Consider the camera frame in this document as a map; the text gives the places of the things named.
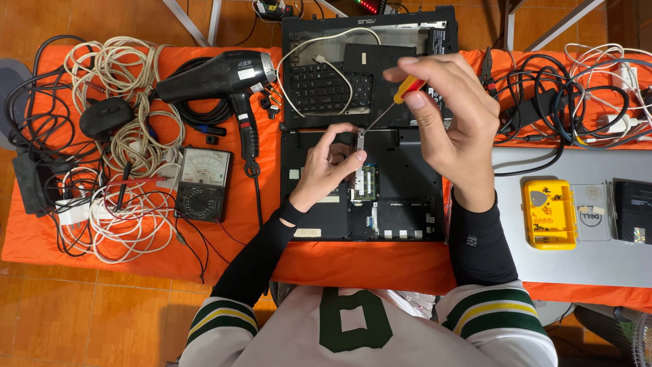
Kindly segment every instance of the green and yellow sleeve stripe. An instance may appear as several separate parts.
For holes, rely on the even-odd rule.
[[[200,335],[218,327],[239,327],[256,336],[258,333],[258,322],[254,312],[247,306],[218,298],[200,308],[192,320],[188,342],[190,344]]]
[[[521,328],[546,335],[534,302],[521,289],[489,289],[466,296],[441,325],[464,339],[495,328]]]

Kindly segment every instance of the pliers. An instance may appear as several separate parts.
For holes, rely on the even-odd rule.
[[[491,77],[491,68],[494,64],[491,57],[491,47],[487,47],[487,51],[484,53],[484,59],[482,60],[482,70],[480,73],[480,83],[484,88],[489,92],[491,97],[495,97],[498,92],[496,91],[496,81]]]

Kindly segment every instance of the laptop keyboard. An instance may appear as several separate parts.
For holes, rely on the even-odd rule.
[[[360,113],[364,111],[362,108],[370,107],[374,87],[372,76],[343,72],[342,63],[332,64],[353,86],[353,97],[346,111]],[[333,68],[326,64],[314,64],[292,67],[289,95],[292,103],[302,113],[339,112],[349,100],[350,91],[349,86]]]

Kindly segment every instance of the white jersey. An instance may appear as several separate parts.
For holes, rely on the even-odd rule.
[[[520,280],[458,287],[436,308],[441,324],[391,291],[300,285],[259,330],[249,306],[209,297],[179,366],[557,366]]]

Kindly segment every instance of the orange tile floor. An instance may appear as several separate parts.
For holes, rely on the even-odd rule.
[[[177,1],[206,35],[212,1]],[[304,3],[306,17],[319,14],[312,0]],[[491,46],[500,34],[497,0],[404,2],[410,11],[421,4],[423,10],[455,5],[463,50]],[[575,5],[576,0],[528,0],[516,13],[515,48],[525,48]],[[560,51],[569,42],[605,43],[606,11],[605,6],[595,9],[545,50]],[[325,10],[325,16],[334,15]],[[217,44],[241,42],[253,22],[249,0],[223,0]],[[0,0],[0,57],[29,66],[42,41],[63,33],[100,42],[126,35],[193,45],[161,0]],[[258,21],[242,45],[280,46],[280,41],[278,25]],[[0,246],[13,188],[13,157],[13,152],[0,149]],[[0,261],[0,366],[162,366],[183,350],[191,319],[210,290],[209,285],[171,279]],[[266,321],[274,304],[261,298],[256,309],[259,320]],[[564,325],[581,330],[573,320],[567,317]],[[573,342],[592,343],[592,353],[605,350],[595,345],[604,343],[599,338],[584,335],[586,340]]]

